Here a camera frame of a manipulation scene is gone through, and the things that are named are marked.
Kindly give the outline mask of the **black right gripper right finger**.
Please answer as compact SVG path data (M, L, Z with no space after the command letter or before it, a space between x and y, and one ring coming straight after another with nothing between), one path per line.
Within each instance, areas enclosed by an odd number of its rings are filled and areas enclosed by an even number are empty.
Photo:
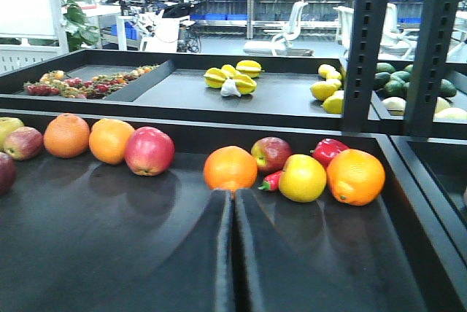
M235 200L253 311L425 311L381 203L345 206L330 196L294 203L241 190Z

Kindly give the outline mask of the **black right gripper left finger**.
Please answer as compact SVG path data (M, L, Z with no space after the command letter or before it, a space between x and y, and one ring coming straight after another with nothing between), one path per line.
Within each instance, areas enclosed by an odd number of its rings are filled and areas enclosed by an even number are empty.
M122 294L121 311L233 311L231 194L215 190L193 230L154 273Z

